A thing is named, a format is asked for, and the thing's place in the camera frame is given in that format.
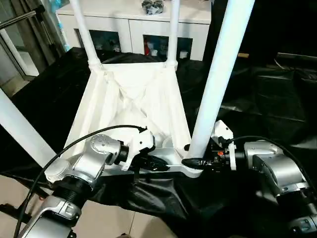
tile floor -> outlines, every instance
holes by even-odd
[[[0,176],[0,204],[19,206],[28,189],[11,178]],[[36,211],[41,201],[34,196],[27,212]],[[115,238],[122,233],[132,238],[176,238],[176,235],[159,218],[124,210],[116,206],[104,206],[88,201],[74,228],[78,238]],[[0,238],[13,236],[16,220],[0,212]]]
[[[7,94],[8,97],[12,97],[28,83],[29,81],[24,80],[21,75],[17,75],[4,85],[1,85],[1,89]]]

black fabric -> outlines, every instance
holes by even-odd
[[[105,63],[162,61],[136,54],[98,51],[98,55]],[[208,71],[208,63],[179,61],[177,78],[190,132]],[[84,50],[72,48],[12,98],[55,151],[64,146],[89,75]],[[235,136],[261,135],[293,145],[292,152],[317,184],[314,77],[299,69],[255,68],[238,59],[218,118]],[[6,159],[2,174],[33,180],[39,166],[3,128],[0,137],[1,157]],[[195,179],[181,173],[113,176],[99,180],[91,200],[158,216],[179,237],[286,236],[283,214],[256,196],[259,186],[259,175],[251,171],[204,171]]]
[[[228,0],[214,1],[204,60],[211,62]],[[316,37],[310,32],[317,2],[305,0],[256,0],[239,52],[254,63],[274,63],[276,54],[317,56]]]

white frame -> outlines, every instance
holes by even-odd
[[[75,29],[79,29],[74,15],[58,15],[63,24],[67,42],[72,47],[81,47]],[[118,32],[120,47],[123,53],[132,52],[129,20],[120,18],[105,18],[84,16],[89,30]]]
[[[129,20],[132,50],[135,54],[144,55],[143,35],[169,36],[169,22]],[[178,23],[178,37],[193,39],[191,60],[203,60],[208,24]]]

cabinet door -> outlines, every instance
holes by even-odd
[[[74,15],[58,15],[63,24],[68,45],[83,47]],[[85,16],[87,28],[96,49],[132,52],[127,19]]]
[[[146,40],[151,43],[155,41],[154,50],[157,50],[158,54],[161,52],[161,56],[165,54],[168,47],[166,44],[169,36],[169,22],[129,20],[129,24],[133,53],[144,54]],[[203,60],[208,30],[207,24],[179,23],[177,56],[184,51],[188,52],[191,60]]]

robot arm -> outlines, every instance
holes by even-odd
[[[236,168],[258,171],[289,219],[290,232],[300,235],[317,233],[317,208],[312,188],[298,165],[284,155],[281,148],[261,140],[246,142],[243,150],[238,152],[233,143],[226,143],[233,134],[222,121],[216,122],[211,138],[214,143],[207,159],[184,159],[182,163],[194,169],[210,167],[216,172]]]
[[[104,134],[93,136],[64,179],[54,183],[53,194],[45,199],[18,237],[75,238],[72,227],[80,218],[81,209],[95,189],[105,165],[122,165],[122,169],[127,170],[136,155],[154,148],[154,137],[149,130],[133,138],[129,146]]]

